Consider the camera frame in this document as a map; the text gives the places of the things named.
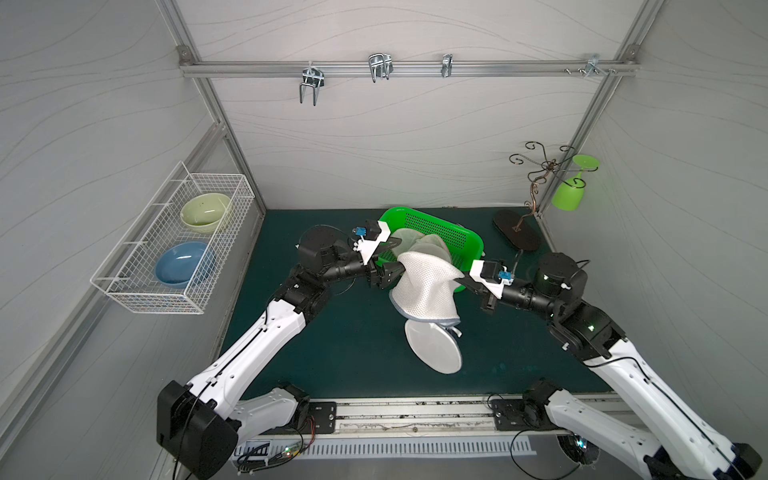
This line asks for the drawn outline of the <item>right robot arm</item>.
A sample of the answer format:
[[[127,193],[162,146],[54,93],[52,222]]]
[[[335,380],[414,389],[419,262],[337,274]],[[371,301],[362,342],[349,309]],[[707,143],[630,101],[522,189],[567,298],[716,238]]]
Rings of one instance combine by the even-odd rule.
[[[618,421],[545,381],[525,394],[528,405],[643,479],[755,478],[760,454],[703,420],[653,370],[625,331],[584,300],[586,264],[549,253],[539,259],[533,279],[521,281],[501,262],[476,260],[458,282],[481,298],[487,312],[504,304],[543,318],[563,350],[609,385],[645,427]]]

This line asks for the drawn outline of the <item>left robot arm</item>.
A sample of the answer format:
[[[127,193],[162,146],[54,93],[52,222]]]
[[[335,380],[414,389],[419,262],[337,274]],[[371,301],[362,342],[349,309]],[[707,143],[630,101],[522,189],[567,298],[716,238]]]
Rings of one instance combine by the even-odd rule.
[[[157,443],[189,477],[209,479],[249,436],[301,423],[308,401],[292,386],[254,400],[242,396],[276,354],[301,333],[332,297],[332,285],[357,278],[379,288],[403,272],[379,266],[378,256],[399,245],[384,221],[367,221],[351,235],[328,225],[305,232],[297,264],[256,322],[218,359],[188,382],[170,381],[157,399]]]

